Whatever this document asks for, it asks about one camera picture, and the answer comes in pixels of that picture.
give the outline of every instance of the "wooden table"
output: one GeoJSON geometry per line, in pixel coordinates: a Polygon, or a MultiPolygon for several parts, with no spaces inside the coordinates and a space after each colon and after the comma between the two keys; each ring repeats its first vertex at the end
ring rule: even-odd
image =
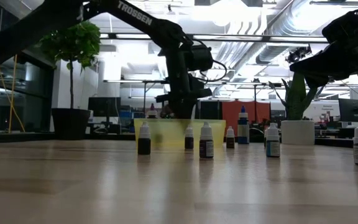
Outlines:
{"type": "Polygon", "coordinates": [[[135,142],[0,144],[0,223],[358,223],[352,149],[198,150],[135,142]]]}

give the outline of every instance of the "computer monitor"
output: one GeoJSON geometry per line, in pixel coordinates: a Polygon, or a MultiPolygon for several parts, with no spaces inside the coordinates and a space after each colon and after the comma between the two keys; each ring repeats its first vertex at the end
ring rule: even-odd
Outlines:
{"type": "Polygon", "coordinates": [[[338,99],[341,121],[358,122],[358,100],[338,99]]]}
{"type": "Polygon", "coordinates": [[[118,117],[120,107],[120,97],[90,97],[88,100],[88,110],[93,110],[94,117],[118,117]]]}

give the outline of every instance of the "plant pot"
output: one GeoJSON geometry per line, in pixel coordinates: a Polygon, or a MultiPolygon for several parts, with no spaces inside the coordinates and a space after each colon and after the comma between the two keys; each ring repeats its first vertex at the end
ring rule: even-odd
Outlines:
{"type": "Polygon", "coordinates": [[[53,125],[59,140],[82,140],[91,116],[88,110],[53,108],[53,125]]]}
{"type": "Polygon", "coordinates": [[[314,122],[282,121],[281,140],[282,144],[314,145],[314,122]]]}

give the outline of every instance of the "potted plant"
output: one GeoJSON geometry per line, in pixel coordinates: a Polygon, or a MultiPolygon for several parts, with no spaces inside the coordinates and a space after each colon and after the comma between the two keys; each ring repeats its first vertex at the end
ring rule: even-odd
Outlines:
{"type": "Polygon", "coordinates": [[[88,21],[67,29],[55,30],[40,40],[42,52],[54,62],[66,61],[70,71],[70,108],[52,108],[53,125],[58,139],[84,138],[90,111],[74,109],[73,64],[81,64],[81,73],[86,67],[94,65],[99,54],[99,44],[99,28],[88,21]]]}
{"type": "Polygon", "coordinates": [[[273,83],[269,86],[276,91],[277,96],[285,106],[287,120],[281,122],[281,137],[283,144],[314,145],[314,122],[305,120],[303,113],[309,107],[316,95],[319,95],[323,87],[310,88],[306,93],[305,77],[302,73],[294,73],[292,82],[285,86],[285,100],[277,93],[273,83]]]}

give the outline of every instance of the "glass wall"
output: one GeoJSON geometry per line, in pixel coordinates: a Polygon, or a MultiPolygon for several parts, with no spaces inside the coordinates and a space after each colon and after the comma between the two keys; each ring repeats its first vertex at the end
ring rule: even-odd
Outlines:
{"type": "MultiPolygon", "coordinates": [[[[13,104],[26,132],[44,132],[50,127],[50,105],[52,97],[53,70],[41,68],[18,57],[16,74],[14,58],[1,66],[0,77],[0,128],[9,128],[11,104],[7,98],[12,96],[13,104]]],[[[19,119],[12,115],[11,131],[22,131],[19,119]]]]}

